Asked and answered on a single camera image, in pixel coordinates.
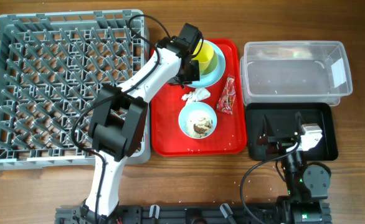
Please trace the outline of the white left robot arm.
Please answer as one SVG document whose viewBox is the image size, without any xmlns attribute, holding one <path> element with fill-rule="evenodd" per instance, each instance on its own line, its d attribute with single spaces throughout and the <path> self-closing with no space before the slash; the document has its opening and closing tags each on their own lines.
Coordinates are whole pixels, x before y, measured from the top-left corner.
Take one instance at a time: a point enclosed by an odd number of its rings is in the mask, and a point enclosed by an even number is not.
<svg viewBox="0 0 365 224">
<path fill-rule="evenodd" d="M 194 57 L 202 42 L 199 29 L 184 24 L 179 35 L 153 46 L 151 58 L 130 79 L 101 87 L 89 108 L 88 136 L 96 156 L 92 189 L 80 207 L 87 222 L 116 221 L 123 169 L 141 144 L 149 102 L 165 83 L 184 86 L 199 80 L 199 62 Z"/>
</svg>

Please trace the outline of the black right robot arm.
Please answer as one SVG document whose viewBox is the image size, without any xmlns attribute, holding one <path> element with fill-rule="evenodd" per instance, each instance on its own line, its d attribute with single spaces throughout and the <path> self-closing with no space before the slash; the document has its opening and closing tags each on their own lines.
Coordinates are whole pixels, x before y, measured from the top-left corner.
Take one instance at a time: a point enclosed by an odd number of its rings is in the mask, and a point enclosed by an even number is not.
<svg viewBox="0 0 365 224">
<path fill-rule="evenodd" d="M 287 186 L 288 195 L 279 197 L 283 223 L 331 223 L 328 198 L 331 169 L 321 162 L 308 162 L 305 153 L 315 148 L 323 138 L 316 123 L 305 124 L 300 113 L 295 114 L 296 131 L 292 136 L 277 135 L 264 116 L 257 144 L 276 152 L 277 172 Z"/>
</svg>

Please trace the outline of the light blue plate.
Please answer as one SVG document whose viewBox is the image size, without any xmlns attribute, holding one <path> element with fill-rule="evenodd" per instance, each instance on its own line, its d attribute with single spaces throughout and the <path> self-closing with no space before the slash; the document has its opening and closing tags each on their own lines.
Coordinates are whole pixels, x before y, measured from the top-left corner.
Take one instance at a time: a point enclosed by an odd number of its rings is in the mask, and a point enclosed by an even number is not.
<svg viewBox="0 0 365 224">
<path fill-rule="evenodd" d="M 218 56 L 218 65 L 217 65 L 216 69 L 213 72 L 211 72 L 209 75 L 204 76 L 204 77 L 200 76 L 199 81 L 196 81 L 196 82 L 193 82 L 192 84 L 190 84 L 189 87 L 191 87 L 191 88 L 209 87 L 209 86 L 217 83 L 222 78 L 222 76 L 225 72 L 226 62 L 225 62 L 225 57 L 224 57 L 223 52 L 213 42 L 210 42 L 208 40 L 205 40 L 205 41 L 210 43 L 212 45 L 213 49 L 216 51 L 217 56 Z"/>
</svg>

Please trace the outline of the red snack wrapper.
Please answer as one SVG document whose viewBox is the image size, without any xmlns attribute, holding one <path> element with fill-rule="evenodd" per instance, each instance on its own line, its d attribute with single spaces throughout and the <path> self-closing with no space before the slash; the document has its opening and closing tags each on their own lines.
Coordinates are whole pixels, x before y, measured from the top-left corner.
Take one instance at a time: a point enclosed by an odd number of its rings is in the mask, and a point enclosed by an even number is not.
<svg viewBox="0 0 365 224">
<path fill-rule="evenodd" d="M 216 110 L 225 114 L 233 114 L 235 97 L 235 78 L 232 75 L 229 75 L 219 101 L 216 104 Z"/>
</svg>

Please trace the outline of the yellow plastic cup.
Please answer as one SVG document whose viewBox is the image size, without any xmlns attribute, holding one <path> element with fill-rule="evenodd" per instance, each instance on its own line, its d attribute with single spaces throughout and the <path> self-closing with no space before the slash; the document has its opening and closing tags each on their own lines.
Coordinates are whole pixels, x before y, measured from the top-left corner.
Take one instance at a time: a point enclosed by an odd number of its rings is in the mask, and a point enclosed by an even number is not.
<svg viewBox="0 0 365 224">
<path fill-rule="evenodd" d="M 197 45 L 192 59 L 199 62 L 199 71 L 203 72 L 208 68 L 213 56 L 214 49 L 212 45 L 207 41 L 204 41 Z"/>
</svg>

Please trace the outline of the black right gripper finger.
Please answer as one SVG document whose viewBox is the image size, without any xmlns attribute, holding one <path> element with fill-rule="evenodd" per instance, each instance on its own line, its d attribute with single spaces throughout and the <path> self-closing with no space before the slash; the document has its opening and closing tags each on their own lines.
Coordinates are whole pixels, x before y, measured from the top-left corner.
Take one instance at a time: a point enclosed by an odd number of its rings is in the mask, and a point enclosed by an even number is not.
<svg viewBox="0 0 365 224">
<path fill-rule="evenodd" d="M 301 126 L 303 124 L 305 124 L 306 121 L 304 120 L 304 118 L 302 117 L 301 113 L 298 111 L 295 113 L 295 126 L 296 126 L 296 131 L 297 132 L 301 132 Z"/>
<path fill-rule="evenodd" d="M 257 137 L 257 145 L 268 145 L 272 142 L 272 139 L 274 137 L 272 126 L 269 122 L 269 119 L 266 115 L 263 115 L 262 117 L 262 127 L 259 131 L 258 137 Z"/>
</svg>

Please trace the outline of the light blue food bowl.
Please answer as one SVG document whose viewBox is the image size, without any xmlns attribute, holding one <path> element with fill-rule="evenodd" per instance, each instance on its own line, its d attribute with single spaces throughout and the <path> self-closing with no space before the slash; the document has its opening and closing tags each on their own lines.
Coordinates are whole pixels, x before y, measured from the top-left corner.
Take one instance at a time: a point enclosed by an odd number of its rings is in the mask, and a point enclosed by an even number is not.
<svg viewBox="0 0 365 224">
<path fill-rule="evenodd" d="M 178 123 L 179 123 L 179 127 L 180 127 L 181 131 L 185 135 L 190 137 L 186 131 L 186 120 L 187 120 L 189 113 L 192 111 L 195 111 L 195 110 L 203 110 L 210 114 L 210 116 L 213 120 L 213 128 L 206 137 L 210 136 L 217 127 L 217 116 L 216 116 L 216 113 L 213 110 L 213 108 L 211 108 L 208 104 L 202 103 L 202 102 L 194 102 L 194 103 L 188 104 L 180 111 L 179 117 L 178 117 Z"/>
</svg>

